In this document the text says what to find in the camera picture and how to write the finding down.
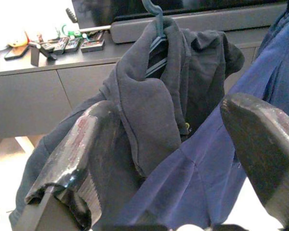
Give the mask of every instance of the gray cabinet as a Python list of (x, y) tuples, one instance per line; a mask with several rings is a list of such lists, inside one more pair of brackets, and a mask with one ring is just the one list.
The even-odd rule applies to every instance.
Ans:
[(0, 76), (0, 138), (48, 133), (70, 111), (55, 70)]
[(105, 64), (58, 70), (72, 108), (94, 96), (114, 67), (115, 64)]
[(226, 79), (226, 81), (224, 83), (225, 93), (227, 93), (232, 88), (232, 86), (241, 78), (241, 76), (249, 69), (249, 67), (253, 61), (253, 57), (254, 57), (254, 53), (255, 53), (254, 47), (241, 49), (241, 51), (245, 57), (244, 66), (242, 67), (242, 69), (240, 71), (233, 73), (232, 75), (230, 75)]

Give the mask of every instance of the clothing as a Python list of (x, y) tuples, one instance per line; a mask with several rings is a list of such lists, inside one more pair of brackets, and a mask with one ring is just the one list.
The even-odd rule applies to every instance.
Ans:
[[(241, 51), (228, 43), (223, 32), (180, 31), (169, 18), (164, 20), (164, 33), (169, 42), (168, 62), (160, 79), (145, 78), (150, 45), (157, 34), (152, 22), (117, 63), (100, 93), (76, 108), (41, 140), (27, 162), (17, 192), (16, 210), (10, 215), (12, 226), (19, 219), (25, 206), (24, 197), (46, 159), (82, 112), (94, 103), (109, 100), (119, 110), (122, 141), (116, 144), (116, 158), (122, 155), (124, 160), (118, 160), (118, 169), (122, 177), (129, 178), (115, 182), (118, 177), (115, 170), (107, 190), (103, 188), (107, 191), (102, 204), (104, 223), (114, 221), (114, 215), (140, 187), (141, 179), (179, 147), (181, 137), (187, 137), (185, 118), (195, 131), (205, 115), (210, 114), (224, 95), (224, 79), (240, 70), (244, 63)], [(189, 114), (191, 111), (199, 116)]]
[[(232, 87), (264, 99), (289, 115), (289, 13), (266, 35), (257, 60)], [(246, 178), (217, 106), (196, 133), (167, 157), (124, 207), (117, 224), (223, 223)]]

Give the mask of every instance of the dark gray hoodie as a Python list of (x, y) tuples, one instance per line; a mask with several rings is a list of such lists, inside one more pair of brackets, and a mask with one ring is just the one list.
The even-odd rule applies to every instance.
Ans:
[(225, 78), (244, 64), (223, 32), (180, 30), (165, 18), (164, 33), (168, 62), (160, 79), (145, 78), (157, 34), (152, 22), (101, 88), (120, 110), (136, 169), (144, 177), (197, 130), (224, 96)]

